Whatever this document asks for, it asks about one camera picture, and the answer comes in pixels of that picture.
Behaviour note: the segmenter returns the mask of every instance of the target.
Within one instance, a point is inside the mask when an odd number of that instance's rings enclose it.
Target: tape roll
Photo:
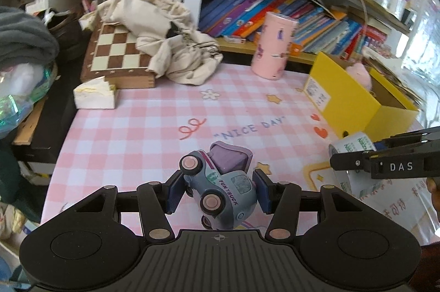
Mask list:
[[[376,147],[368,136],[358,132],[329,145],[329,155],[352,151],[376,151]],[[363,170],[334,170],[340,188],[356,198],[364,197],[376,190],[381,181],[371,179],[370,173]]]

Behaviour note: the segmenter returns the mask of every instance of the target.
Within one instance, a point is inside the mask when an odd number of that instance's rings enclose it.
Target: plastic bag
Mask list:
[[[52,67],[34,65],[32,70],[18,66],[0,76],[0,139],[32,112],[34,103],[46,95],[58,72],[55,63]]]

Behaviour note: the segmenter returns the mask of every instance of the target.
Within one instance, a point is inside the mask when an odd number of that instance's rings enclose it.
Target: star print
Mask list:
[[[265,173],[266,175],[272,174],[269,164],[263,164],[263,163],[258,162],[255,169],[261,169],[263,171],[263,173]]]
[[[217,97],[220,96],[219,93],[213,92],[212,89],[207,89],[206,91],[200,91],[202,94],[202,99],[212,99],[214,101],[217,100]]]
[[[273,102],[276,104],[279,104],[280,102],[282,102],[282,99],[278,98],[276,95],[266,95],[266,97],[268,98],[269,102]]]

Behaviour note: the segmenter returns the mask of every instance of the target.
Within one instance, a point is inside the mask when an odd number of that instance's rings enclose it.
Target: person's hand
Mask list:
[[[432,178],[426,178],[426,187],[431,193],[431,201],[433,202],[434,209],[437,211],[437,218],[440,221],[440,188]]]

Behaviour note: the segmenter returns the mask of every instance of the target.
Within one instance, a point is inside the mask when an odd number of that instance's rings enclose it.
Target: beige cloth bag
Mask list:
[[[151,56],[148,69],[156,77],[200,85],[223,59],[217,42],[197,31],[177,0],[107,0],[98,12],[105,23],[123,24],[137,36],[136,48]],[[178,34],[167,38],[171,28]]]

